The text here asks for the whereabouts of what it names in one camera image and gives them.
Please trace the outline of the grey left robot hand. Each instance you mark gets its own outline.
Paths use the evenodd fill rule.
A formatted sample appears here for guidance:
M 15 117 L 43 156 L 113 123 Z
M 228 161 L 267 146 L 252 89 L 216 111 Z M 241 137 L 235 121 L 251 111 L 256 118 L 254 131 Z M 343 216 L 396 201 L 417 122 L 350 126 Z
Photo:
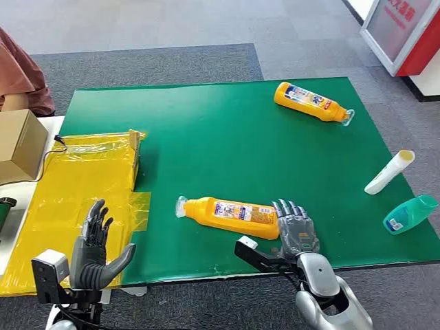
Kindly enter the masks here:
M 106 263 L 106 243 L 113 221 L 106 218 L 108 211 L 105 201 L 100 199 L 87 213 L 72 250 L 69 275 L 72 289 L 104 289 L 134 258 L 137 245 L 129 243 L 119 256 Z

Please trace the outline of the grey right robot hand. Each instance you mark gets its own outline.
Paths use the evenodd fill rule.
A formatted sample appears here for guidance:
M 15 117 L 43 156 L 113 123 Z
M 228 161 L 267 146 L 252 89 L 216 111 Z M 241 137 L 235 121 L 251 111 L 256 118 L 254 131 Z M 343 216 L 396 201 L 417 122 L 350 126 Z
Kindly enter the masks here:
M 317 237 L 313 221 L 302 206 L 291 200 L 278 199 L 272 201 L 282 247 L 280 257 L 294 260 L 303 252 L 320 251 L 320 242 Z

